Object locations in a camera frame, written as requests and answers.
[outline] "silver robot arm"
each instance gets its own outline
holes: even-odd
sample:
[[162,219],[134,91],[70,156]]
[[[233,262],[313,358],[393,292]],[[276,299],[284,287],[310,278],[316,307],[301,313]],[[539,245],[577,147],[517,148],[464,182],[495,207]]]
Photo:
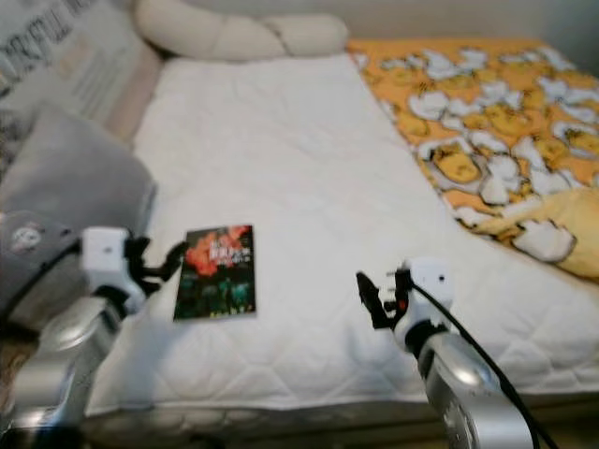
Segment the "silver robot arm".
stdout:
[[158,283],[179,267],[180,244],[161,268],[146,268],[147,239],[131,239],[124,229],[89,228],[81,237],[81,264],[89,297],[51,320],[40,334],[34,356],[19,372],[13,406],[0,427],[0,448],[84,447],[79,426],[95,372],[109,354],[122,320],[136,313]]
[[446,308],[453,302],[451,279],[440,261],[421,257],[394,273],[395,297],[382,304],[378,288],[362,273],[358,288],[375,328],[390,328],[398,345],[416,357],[432,407],[446,427],[451,449],[533,449],[526,420],[502,391],[479,353],[415,288]]

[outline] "book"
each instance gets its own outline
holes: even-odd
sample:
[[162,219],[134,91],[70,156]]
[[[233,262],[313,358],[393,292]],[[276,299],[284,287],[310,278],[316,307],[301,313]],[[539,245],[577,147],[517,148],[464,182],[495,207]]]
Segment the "book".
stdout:
[[250,225],[190,231],[175,320],[256,312],[254,233]]

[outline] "bedsheet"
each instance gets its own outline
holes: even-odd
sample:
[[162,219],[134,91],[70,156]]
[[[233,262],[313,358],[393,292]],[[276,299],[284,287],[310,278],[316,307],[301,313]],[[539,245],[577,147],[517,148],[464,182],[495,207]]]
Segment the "bedsheet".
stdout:
[[252,224],[257,314],[173,323],[175,276],[124,322],[95,429],[118,411],[172,410],[152,424],[200,431],[256,410],[424,399],[355,281],[385,286],[418,255],[451,266],[453,312],[521,391],[599,390],[599,287],[464,231],[405,146],[348,55],[169,62],[136,138],[159,184],[149,262],[189,229]]
[[350,49],[460,223],[599,282],[599,80],[532,39]]

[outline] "white mattress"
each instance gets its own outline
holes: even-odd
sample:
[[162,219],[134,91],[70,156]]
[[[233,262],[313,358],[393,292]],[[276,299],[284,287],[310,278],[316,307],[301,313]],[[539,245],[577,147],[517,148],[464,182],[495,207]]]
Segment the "white mattress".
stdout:
[[175,276],[124,323],[91,416],[177,410],[154,424],[195,413],[202,429],[263,409],[422,400],[413,357],[372,329],[355,281],[362,269],[385,285],[417,255],[451,266],[453,312],[521,391],[599,390],[599,288],[462,230],[347,56],[174,60],[136,144],[160,186],[151,260],[187,230],[253,224],[257,315],[173,323]]

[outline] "cartoon print blanket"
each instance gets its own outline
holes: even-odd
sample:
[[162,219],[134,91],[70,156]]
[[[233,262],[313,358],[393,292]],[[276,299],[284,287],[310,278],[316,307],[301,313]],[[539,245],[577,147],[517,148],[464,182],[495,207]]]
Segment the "cartoon print blanket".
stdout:
[[349,50],[457,220],[599,282],[598,80],[536,40]]

